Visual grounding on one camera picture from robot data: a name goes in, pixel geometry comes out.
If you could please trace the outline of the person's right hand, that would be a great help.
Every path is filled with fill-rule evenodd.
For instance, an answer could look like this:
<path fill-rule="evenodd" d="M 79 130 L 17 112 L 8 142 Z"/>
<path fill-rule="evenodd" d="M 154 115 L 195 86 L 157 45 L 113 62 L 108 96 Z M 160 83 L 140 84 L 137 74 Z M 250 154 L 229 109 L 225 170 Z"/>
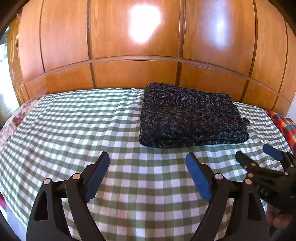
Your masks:
<path fill-rule="evenodd" d="M 268 225 L 273 225 L 276 228 L 287 228 L 294 216 L 286 213 L 275 215 L 275 208 L 271 204 L 267 204 L 266 219 Z"/>

